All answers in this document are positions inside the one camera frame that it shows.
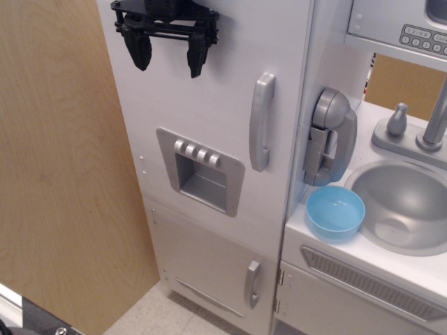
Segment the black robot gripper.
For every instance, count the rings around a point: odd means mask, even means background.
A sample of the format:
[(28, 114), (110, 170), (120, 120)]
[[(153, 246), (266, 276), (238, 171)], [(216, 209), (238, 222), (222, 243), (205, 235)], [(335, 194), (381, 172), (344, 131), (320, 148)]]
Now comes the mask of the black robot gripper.
[(134, 65), (145, 71), (152, 58), (149, 37), (187, 40), (191, 77), (200, 76), (209, 46), (218, 42), (219, 13), (195, 1), (113, 1), (116, 31)]

